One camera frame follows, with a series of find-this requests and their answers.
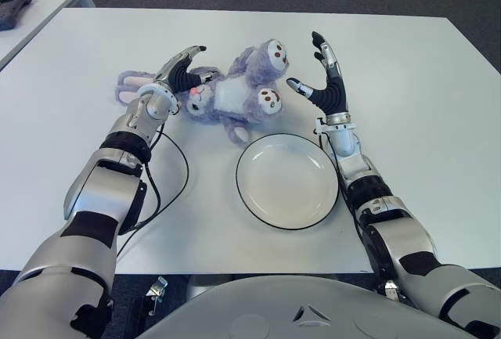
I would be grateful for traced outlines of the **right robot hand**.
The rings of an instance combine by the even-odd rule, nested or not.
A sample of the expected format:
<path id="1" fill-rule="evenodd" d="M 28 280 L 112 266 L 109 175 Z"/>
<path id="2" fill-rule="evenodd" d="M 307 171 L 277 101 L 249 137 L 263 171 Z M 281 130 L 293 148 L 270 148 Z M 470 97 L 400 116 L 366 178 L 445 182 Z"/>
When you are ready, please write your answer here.
<path id="1" fill-rule="evenodd" d="M 326 72 L 326 87 L 318 90 L 296 78 L 287 78 L 287 84 L 317 106 L 325 114 L 328 125 L 347 124 L 351 121 L 351 115 L 337 57 L 329 42 L 316 31 L 312 32 L 312 44 L 318 49 L 314 57 Z"/>

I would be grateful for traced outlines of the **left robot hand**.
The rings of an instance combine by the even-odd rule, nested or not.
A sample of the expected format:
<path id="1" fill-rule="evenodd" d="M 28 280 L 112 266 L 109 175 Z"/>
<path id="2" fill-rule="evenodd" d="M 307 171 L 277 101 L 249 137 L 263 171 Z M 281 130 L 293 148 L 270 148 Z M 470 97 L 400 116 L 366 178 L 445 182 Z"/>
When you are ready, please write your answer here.
<path id="1" fill-rule="evenodd" d="M 216 77 L 215 71 L 202 74 L 188 72 L 193 57 L 207 49 L 204 45 L 193 45 L 177 53 L 160 68 L 153 82 L 167 88 L 173 94 L 189 91 L 199 85 L 212 81 Z"/>

